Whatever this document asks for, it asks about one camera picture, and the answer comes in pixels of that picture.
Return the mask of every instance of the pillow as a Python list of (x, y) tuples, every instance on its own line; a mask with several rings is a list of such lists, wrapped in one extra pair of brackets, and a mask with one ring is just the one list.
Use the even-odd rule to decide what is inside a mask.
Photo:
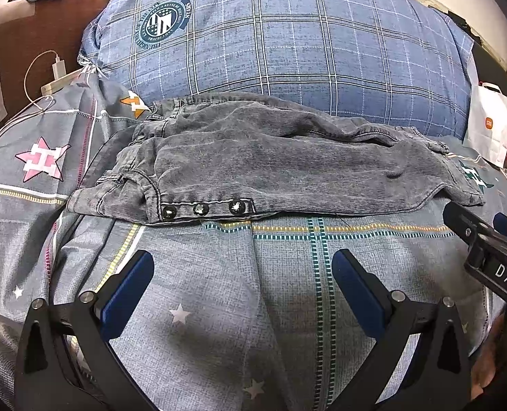
[(147, 104), (248, 91), (462, 138), (471, 48), (414, 0), (112, 0), (79, 61)]

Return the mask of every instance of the brown sofa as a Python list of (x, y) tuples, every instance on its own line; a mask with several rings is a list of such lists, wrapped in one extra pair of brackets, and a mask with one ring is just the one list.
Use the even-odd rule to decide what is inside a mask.
[[(66, 71), (78, 69), (76, 56), (82, 34), (109, 0), (53, 0), (28, 3), (17, 0), (0, 6), (0, 89), (8, 116), (0, 128), (29, 101), (23, 78), (33, 59), (53, 49), (65, 60)], [(53, 80), (54, 56), (40, 57), (27, 77), (27, 92), (34, 100), (40, 87)]]

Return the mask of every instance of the white star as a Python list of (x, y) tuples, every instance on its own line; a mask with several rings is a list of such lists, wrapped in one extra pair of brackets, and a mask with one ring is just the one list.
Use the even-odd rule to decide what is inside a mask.
[(176, 310), (169, 310), (173, 315), (173, 321), (172, 323), (177, 323), (178, 321), (182, 322), (183, 324), (186, 324), (185, 319), (187, 315), (190, 314), (190, 312), (184, 311), (183, 306), (181, 306), (181, 303), (179, 303), (179, 306), (177, 306)]
[(20, 289), (19, 287), (16, 286), (16, 289), (14, 290), (14, 295), (16, 295), (16, 300), (22, 295), (23, 293), (23, 289)]
[(263, 394), (265, 391), (263, 391), (263, 385), (265, 382), (259, 382), (257, 383), (254, 379), (252, 379), (252, 385), (249, 388), (244, 388), (244, 391), (247, 393), (250, 393), (252, 396), (252, 400), (255, 399), (257, 394)]

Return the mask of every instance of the person's hand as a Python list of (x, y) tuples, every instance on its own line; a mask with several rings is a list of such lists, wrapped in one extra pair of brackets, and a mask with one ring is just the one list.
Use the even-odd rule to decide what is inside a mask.
[(483, 389), (487, 387), (493, 377), (495, 377), (496, 363), (495, 353), (498, 337), (503, 330), (504, 325), (504, 314), (499, 315), (491, 326), (490, 334), (483, 342), (481, 353), (476, 363), (472, 367), (471, 379), (472, 379), (472, 390), (471, 400), (474, 400), (480, 394), (483, 393)]

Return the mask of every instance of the gray jeans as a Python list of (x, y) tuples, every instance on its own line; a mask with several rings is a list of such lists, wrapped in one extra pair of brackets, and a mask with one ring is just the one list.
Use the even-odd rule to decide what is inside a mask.
[(194, 95), (159, 103), (133, 136), (113, 138), (68, 208), (159, 225), (282, 211), (392, 214), (441, 190), (465, 206), (483, 204), (447, 152), (413, 127), (254, 94)]

